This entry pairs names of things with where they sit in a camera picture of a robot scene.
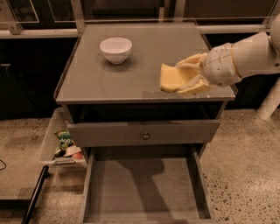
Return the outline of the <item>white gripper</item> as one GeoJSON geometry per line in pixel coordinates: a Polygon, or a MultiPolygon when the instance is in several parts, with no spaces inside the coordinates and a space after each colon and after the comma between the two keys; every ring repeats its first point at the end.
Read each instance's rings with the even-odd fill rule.
{"type": "Polygon", "coordinates": [[[235,69],[230,43],[216,46],[209,53],[197,53],[182,59],[175,67],[198,69],[203,76],[197,75],[181,86],[177,92],[182,95],[204,93],[211,89],[211,85],[227,87],[242,80],[235,69]]]}

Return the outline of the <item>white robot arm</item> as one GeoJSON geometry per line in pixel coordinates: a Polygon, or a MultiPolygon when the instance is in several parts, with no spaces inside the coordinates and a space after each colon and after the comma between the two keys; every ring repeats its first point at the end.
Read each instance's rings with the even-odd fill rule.
{"type": "Polygon", "coordinates": [[[274,17],[270,32],[262,31],[234,44],[226,43],[202,54],[198,65],[187,60],[177,68],[196,68],[199,73],[181,86],[180,94],[197,94],[214,87],[227,87],[257,74],[280,72],[280,14],[274,17]]]}

